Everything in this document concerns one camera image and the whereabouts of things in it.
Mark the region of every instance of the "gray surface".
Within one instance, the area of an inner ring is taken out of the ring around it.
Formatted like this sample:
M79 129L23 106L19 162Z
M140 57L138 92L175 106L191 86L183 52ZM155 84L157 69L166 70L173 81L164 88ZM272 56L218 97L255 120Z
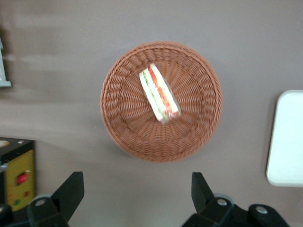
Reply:
M181 226L194 212L193 171L245 209L264 203L303 225L303 189L274 187L265 174L275 101L303 89L303 1L0 0L0 20L13 83L0 90L0 135L37 140L39 193L84 172L72 227ZM155 40L196 49L223 89L210 142L171 164L122 152L99 110L114 62Z

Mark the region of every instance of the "woven basket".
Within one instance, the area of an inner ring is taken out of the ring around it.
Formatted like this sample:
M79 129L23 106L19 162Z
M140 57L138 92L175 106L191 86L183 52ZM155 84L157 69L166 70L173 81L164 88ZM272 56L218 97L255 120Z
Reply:
M157 121L139 73L154 63L169 83L181 116ZM126 152L153 162L171 162L198 151L214 133L222 111L218 78L207 60L175 42L141 44L111 68L100 107L112 139Z

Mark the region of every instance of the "brown basket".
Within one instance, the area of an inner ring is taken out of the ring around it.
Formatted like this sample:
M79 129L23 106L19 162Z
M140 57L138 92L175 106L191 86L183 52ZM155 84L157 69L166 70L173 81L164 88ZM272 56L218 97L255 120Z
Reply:
M157 121L139 73L154 63L169 83L181 116ZM218 78L207 60L175 42L141 44L111 68L100 107L113 140L129 154L153 162L171 162L198 151L211 137L222 111Z

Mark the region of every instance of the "screw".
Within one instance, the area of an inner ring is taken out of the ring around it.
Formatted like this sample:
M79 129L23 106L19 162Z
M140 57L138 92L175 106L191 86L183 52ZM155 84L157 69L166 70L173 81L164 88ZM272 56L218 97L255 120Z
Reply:
M221 206L226 206L227 205L227 201L225 201L224 199L218 199L217 202Z
M8 168L8 164L0 165L0 172L5 171Z
M45 204L45 201L46 201L46 199L41 199L41 200L38 200L37 202L36 202L36 206L38 207L38 206L41 206L41 205L43 205L43 204Z
M264 207L258 206L256 207L257 212L261 213L261 214L267 214L268 211L267 209L265 209Z

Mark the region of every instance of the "sandwich wrapper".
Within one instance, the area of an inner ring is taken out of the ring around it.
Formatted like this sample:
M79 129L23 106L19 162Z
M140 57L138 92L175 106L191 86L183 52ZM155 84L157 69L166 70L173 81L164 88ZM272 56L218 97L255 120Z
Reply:
M155 64L144 69L139 77L148 102L159 122L166 124L181 116L180 106Z

